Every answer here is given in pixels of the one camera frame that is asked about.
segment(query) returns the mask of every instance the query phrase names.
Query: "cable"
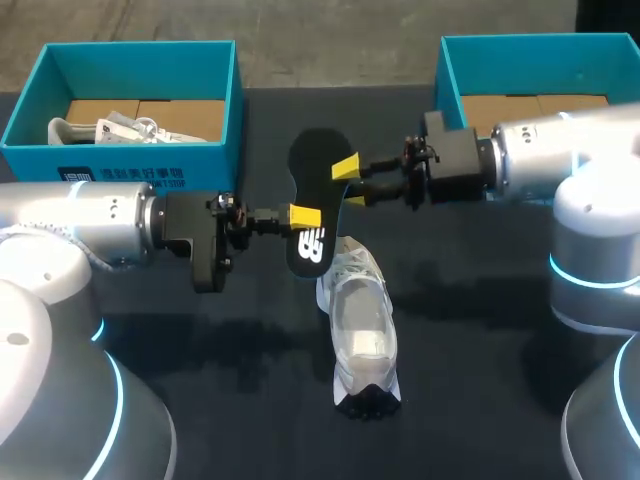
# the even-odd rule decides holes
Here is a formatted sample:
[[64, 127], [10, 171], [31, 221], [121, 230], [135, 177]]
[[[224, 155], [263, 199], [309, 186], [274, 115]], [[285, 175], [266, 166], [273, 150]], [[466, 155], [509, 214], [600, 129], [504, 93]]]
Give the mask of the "cable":
[[60, 233], [52, 232], [46, 227], [43, 228], [34, 225], [13, 225], [11, 227], [0, 229], [0, 243], [15, 235], [37, 235], [41, 237], [57, 238], [59, 240], [67, 241], [70, 244], [78, 247], [87, 256], [89, 262], [100, 270], [114, 273], [123, 272], [135, 268], [133, 265], [122, 265], [114, 267], [113, 265], [108, 264], [107, 262], [99, 258], [95, 253], [93, 253], [91, 249], [87, 247], [82, 241], [71, 235], [68, 230], [65, 229], [64, 231], [66, 234], [60, 235]]

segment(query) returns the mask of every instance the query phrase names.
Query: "concrete floor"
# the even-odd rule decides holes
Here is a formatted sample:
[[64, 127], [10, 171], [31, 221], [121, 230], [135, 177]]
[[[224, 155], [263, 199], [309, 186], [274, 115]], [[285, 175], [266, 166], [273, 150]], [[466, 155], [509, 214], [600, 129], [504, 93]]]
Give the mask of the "concrete floor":
[[0, 0], [0, 91], [46, 42], [235, 39], [245, 86], [433, 81], [442, 35], [571, 31], [576, 0]]

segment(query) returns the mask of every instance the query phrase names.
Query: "new balance logo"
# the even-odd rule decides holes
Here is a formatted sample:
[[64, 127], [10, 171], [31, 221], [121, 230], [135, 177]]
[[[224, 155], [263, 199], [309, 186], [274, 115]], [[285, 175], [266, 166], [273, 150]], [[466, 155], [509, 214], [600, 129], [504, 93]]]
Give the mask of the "new balance logo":
[[322, 261], [322, 239], [324, 238], [324, 228], [312, 228], [305, 230], [298, 239], [298, 253], [305, 260], [313, 263]]

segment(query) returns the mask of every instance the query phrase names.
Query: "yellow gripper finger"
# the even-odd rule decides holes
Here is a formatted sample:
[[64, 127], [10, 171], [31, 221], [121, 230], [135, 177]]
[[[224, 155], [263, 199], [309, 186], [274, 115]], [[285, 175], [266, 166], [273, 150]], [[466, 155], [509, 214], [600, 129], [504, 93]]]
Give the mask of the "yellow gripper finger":
[[350, 178], [360, 178], [360, 156], [358, 152], [331, 166], [332, 180], [348, 180]]
[[322, 212], [315, 208], [289, 206], [289, 226], [291, 230], [318, 228], [322, 226]]

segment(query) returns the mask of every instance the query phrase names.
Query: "silver metal cylinder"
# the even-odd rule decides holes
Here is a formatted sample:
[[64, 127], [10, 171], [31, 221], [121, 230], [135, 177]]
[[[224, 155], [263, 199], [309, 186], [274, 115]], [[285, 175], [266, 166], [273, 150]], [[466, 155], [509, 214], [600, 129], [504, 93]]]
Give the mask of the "silver metal cylinder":
[[498, 198], [553, 198], [594, 156], [640, 153], [640, 103], [502, 123], [492, 133]]
[[111, 264], [146, 263], [148, 212], [154, 191], [147, 183], [12, 183], [0, 190], [0, 227], [45, 228], [84, 243]]

